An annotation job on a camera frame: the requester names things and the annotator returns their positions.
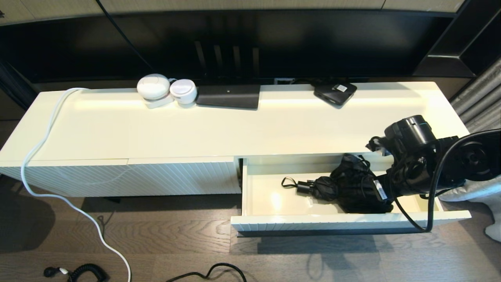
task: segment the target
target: white round device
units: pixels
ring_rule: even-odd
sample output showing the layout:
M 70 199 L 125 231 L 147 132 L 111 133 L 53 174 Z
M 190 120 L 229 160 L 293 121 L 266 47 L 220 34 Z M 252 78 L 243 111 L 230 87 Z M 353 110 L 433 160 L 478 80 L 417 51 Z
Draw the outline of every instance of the white round device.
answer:
M 169 95 L 170 82 L 167 77 L 154 73 L 141 78 L 137 83 L 137 92 L 144 99 L 148 108 L 166 105 L 174 98 Z
M 190 104 L 196 99 L 195 83 L 189 79 L 176 80 L 170 86 L 170 94 L 180 104 Z

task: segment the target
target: white tv stand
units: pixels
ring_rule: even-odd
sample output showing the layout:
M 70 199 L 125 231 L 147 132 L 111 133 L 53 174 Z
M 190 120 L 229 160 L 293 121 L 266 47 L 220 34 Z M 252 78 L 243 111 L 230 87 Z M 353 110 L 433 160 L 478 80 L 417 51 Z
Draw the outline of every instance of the white tv stand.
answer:
M 343 153 L 363 154 L 384 173 L 392 157 L 365 144 L 408 116 L 423 115 L 437 138 L 468 134 L 433 82 L 356 85 L 341 109 L 316 98 L 310 85 L 262 86 L 258 110 L 177 103 L 147 109 L 136 89 L 75 92 L 29 163 L 28 182 L 69 197 L 243 193 L 242 216 L 231 219 L 238 231 L 409 227 L 397 208 L 343 214 L 280 185 L 283 176 L 328 175 Z M 62 93 L 38 95 L 0 151 L 1 173 L 20 178 L 22 160 L 42 138 Z M 425 220 L 423 200 L 402 202 L 417 222 Z M 435 224 L 470 217 L 444 212 L 438 200 L 435 209 Z

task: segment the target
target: white power cord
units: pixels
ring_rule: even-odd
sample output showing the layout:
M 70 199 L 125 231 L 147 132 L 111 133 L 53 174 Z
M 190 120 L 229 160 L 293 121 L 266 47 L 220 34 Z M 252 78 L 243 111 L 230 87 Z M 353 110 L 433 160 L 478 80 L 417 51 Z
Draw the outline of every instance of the white power cord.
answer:
M 81 213 L 81 214 L 85 215 L 86 217 L 88 217 L 94 223 L 94 225 L 96 226 L 97 231 L 99 233 L 99 238 L 101 239 L 101 242 L 103 242 L 103 245 L 105 247 L 107 247 L 108 249 L 110 249 L 115 254 L 117 254 L 124 261 L 125 266 L 127 266 L 127 271 L 129 272 L 129 278 L 128 278 L 127 281 L 130 282 L 130 279 L 131 279 L 131 270 L 130 270 L 129 262 L 127 261 L 127 259 L 119 251 L 115 250 L 114 248 L 112 248 L 110 245 L 108 245 L 104 241 L 103 233 L 101 232 L 101 228 L 99 227 L 99 224 L 97 223 L 97 221 L 92 216 L 90 216 L 88 213 L 84 212 L 83 210 L 75 207 L 75 205 L 73 205 L 65 197 L 62 197 L 62 196 L 59 196 L 59 195 L 53 195 L 53 194 L 37 194 L 37 193 L 33 192 L 33 190 L 31 190 L 30 186 L 28 185 L 28 182 L 26 181 L 26 172 L 25 172 L 26 166 L 28 165 L 28 163 L 30 162 L 30 160 L 33 158 L 33 156 L 38 152 L 38 150 L 44 145 L 45 141 L 47 141 L 47 138 L 49 137 L 49 133 L 51 132 L 51 129 L 52 129 L 52 125 L 54 124 L 54 120 L 56 119 L 57 115 L 59 114 L 59 110 L 61 109 L 61 106 L 63 105 L 64 101 L 66 100 L 66 98 L 68 98 L 68 96 L 70 96 L 71 93 L 73 93 L 73 92 L 75 92 L 77 90 L 84 90 L 84 89 L 87 89 L 87 88 L 70 88 L 70 89 L 66 90 L 63 93 L 63 95 L 61 95 L 61 97 L 59 98 L 58 102 L 56 103 L 56 106 L 54 107 L 54 110 L 52 111 L 51 118 L 49 119 L 49 125 L 47 126 L 47 131 L 45 132 L 45 136 L 42 138 L 42 140 L 40 140 L 40 142 L 38 142 L 38 144 L 36 144 L 33 147 L 33 149 L 31 149 L 31 151 L 26 155 L 25 159 L 23 160 L 23 164 L 21 165 L 21 180 L 23 181 L 23 184 L 26 187 L 26 190 L 32 196 L 34 196 L 34 197 L 50 197 L 50 198 L 61 199 L 61 200 L 65 201 L 74 210 L 76 210 L 79 213 Z

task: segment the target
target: wooden floor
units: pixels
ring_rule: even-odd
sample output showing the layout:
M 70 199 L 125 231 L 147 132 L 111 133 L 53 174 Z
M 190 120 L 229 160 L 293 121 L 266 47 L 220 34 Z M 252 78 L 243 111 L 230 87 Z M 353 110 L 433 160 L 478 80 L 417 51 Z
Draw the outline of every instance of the wooden floor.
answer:
M 492 215 L 480 203 L 444 204 L 469 209 L 473 218 L 429 234 L 237 238 L 229 219 L 240 214 L 240 195 L 71 201 L 102 219 L 105 239 L 128 258 L 134 282 L 206 273 L 217 262 L 236 264 L 248 281 L 501 281 L 501 244 L 484 235 Z M 0 281 L 63 282 L 62 275 L 44 278 L 44 268 L 85 263 L 100 265 L 111 281 L 126 281 L 125 265 L 87 218 L 0 179 Z M 239 281 L 223 270 L 214 272 L 215 281 Z M 79 281 L 95 279 L 87 273 Z

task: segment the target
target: open drawer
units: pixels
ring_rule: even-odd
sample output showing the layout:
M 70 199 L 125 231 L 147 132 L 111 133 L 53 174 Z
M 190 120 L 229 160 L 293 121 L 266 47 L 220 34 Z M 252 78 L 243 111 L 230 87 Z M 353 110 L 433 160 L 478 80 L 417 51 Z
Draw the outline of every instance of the open drawer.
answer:
M 364 153 L 371 170 L 380 175 L 391 167 L 393 157 Z M 329 156 L 269 156 L 243 161 L 242 215 L 232 216 L 239 236 L 319 234 L 410 233 L 417 232 L 395 205 L 386 214 L 347 214 L 332 202 L 297 195 L 295 188 L 283 188 L 289 176 L 296 181 L 328 176 L 341 161 L 341 154 Z M 427 200 L 418 195 L 399 198 L 404 209 L 419 224 L 427 219 Z M 434 225 L 470 218 L 468 211 L 444 211 L 435 199 Z

